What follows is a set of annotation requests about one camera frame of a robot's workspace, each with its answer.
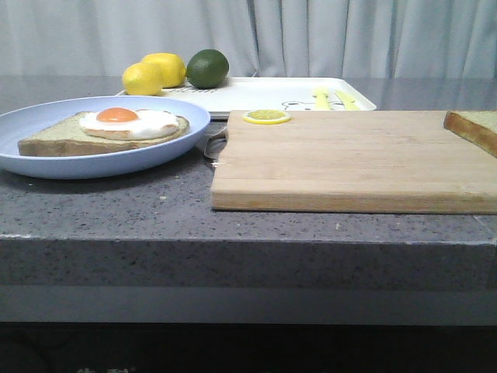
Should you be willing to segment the light blue round plate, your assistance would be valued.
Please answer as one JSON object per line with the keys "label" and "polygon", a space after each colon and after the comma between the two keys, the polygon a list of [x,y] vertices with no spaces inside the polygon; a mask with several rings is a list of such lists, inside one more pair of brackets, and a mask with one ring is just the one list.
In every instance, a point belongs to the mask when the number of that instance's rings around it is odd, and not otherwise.
{"label": "light blue round plate", "polygon": [[[72,157],[24,156],[18,141],[82,111],[109,107],[166,110],[185,117],[189,132],[181,138],[125,152]],[[159,166],[188,152],[202,139],[210,123],[204,108],[157,96],[97,96],[28,106],[1,115],[1,167],[13,173],[44,179],[78,180],[118,176]]]}

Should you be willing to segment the bread slice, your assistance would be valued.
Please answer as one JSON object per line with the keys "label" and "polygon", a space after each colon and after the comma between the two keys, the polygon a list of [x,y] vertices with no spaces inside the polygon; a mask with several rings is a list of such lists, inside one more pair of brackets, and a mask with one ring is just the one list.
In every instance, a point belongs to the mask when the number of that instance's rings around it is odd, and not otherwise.
{"label": "bread slice", "polygon": [[81,129],[79,121],[86,113],[90,112],[79,112],[18,141],[19,154],[65,157],[123,152],[165,143],[180,138],[189,131],[189,121],[175,115],[179,119],[179,129],[174,134],[148,140],[110,140],[88,135]]}
{"label": "bread slice", "polygon": [[496,157],[495,110],[448,111],[443,126]]}

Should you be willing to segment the white rectangular tray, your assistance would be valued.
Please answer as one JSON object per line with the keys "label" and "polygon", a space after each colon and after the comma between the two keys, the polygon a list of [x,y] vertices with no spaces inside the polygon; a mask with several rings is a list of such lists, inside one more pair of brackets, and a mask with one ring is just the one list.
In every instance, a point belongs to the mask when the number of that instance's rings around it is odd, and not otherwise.
{"label": "white rectangular tray", "polygon": [[188,82],[172,89],[163,89],[161,96],[203,107],[214,120],[226,120],[232,110],[297,110],[315,108],[314,93],[324,89],[328,104],[335,111],[344,111],[342,93],[358,110],[375,110],[377,106],[348,82],[339,78],[228,77],[215,89],[198,89]]}

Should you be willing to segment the lemon slice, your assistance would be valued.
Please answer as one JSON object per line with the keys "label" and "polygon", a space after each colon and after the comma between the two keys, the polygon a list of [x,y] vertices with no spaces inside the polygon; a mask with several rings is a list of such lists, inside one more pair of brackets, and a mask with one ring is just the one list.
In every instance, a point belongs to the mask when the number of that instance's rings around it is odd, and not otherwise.
{"label": "lemon slice", "polygon": [[282,124],[291,119],[289,113],[283,110],[253,110],[242,115],[242,119],[251,124]]}

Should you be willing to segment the wooden cutting board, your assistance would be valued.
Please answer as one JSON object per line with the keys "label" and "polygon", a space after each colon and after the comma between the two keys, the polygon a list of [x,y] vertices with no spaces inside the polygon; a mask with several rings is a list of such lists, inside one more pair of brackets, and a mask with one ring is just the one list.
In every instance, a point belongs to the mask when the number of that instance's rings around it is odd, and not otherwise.
{"label": "wooden cutting board", "polygon": [[494,214],[496,159],[440,110],[294,111],[251,124],[234,111],[218,158],[218,210]]}

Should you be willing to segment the fried egg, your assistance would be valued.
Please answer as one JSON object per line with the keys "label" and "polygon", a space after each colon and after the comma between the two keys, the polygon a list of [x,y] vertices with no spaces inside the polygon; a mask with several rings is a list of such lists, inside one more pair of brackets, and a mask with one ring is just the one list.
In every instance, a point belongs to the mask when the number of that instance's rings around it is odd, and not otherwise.
{"label": "fried egg", "polygon": [[110,140],[163,138],[179,129],[179,119],[168,112],[111,107],[99,113],[86,113],[79,121],[88,135]]}

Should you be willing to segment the green lime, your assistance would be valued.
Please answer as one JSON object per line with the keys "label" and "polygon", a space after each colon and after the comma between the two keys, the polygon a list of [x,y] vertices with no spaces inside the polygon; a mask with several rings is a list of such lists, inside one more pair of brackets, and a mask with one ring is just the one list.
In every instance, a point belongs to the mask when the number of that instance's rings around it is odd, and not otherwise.
{"label": "green lime", "polygon": [[228,59],[218,50],[205,49],[194,54],[187,66],[187,81],[199,89],[218,87],[227,77]]}

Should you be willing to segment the yellow plastic knife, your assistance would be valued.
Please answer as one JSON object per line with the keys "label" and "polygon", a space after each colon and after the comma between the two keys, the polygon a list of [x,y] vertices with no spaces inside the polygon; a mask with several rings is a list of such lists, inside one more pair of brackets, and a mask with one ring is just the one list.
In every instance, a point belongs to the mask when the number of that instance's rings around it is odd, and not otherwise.
{"label": "yellow plastic knife", "polygon": [[347,111],[360,111],[359,106],[356,104],[356,99],[350,94],[336,90],[335,95],[342,102],[344,109]]}

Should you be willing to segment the rear yellow lemon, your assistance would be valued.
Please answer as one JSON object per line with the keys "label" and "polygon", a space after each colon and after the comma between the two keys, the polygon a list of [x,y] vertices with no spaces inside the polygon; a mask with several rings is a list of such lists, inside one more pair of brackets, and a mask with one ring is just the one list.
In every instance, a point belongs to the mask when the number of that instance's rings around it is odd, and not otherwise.
{"label": "rear yellow lemon", "polygon": [[186,66],[178,54],[153,53],[144,56],[141,61],[160,67],[163,75],[162,87],[165,89],[181,86],[186,79]]}

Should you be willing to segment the yellow lemon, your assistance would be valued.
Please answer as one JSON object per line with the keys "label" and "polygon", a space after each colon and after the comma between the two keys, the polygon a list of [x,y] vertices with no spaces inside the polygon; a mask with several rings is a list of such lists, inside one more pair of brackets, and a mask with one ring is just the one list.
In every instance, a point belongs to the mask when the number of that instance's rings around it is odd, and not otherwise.
{"label": "yellow lemon", "polygon": [[156,64],[138,62],[125,69],[121,81],[129,95],[156,96],[162,90],[162,70]]}
{"label": "yellow lemon", "polygon": [[181,86],[186,79],[186,66],[178,54],[153,53],[144,56],[141,61],[160,67],[163,75],[162,87],[165,89]]}

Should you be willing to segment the front yellow lemon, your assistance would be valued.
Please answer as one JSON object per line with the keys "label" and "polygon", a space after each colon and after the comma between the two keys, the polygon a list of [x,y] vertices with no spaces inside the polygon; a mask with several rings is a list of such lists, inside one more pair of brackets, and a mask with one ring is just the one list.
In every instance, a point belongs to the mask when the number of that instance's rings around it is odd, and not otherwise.
{"label": "front yellow lemon", "polygon": [[125,69],[121,81],[129,95],[156,96],[162,90],[162,70],[156,64],[138,62]]}

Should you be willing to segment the grey curtain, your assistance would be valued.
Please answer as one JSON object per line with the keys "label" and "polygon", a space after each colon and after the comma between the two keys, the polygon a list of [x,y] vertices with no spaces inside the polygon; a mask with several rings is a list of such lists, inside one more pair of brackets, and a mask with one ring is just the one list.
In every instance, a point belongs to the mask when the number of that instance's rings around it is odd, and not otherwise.
{"label": "grey curtain", "polygon": [[494,1],[3,1],[4,75],[213,48],[236,76],[494,78]]}

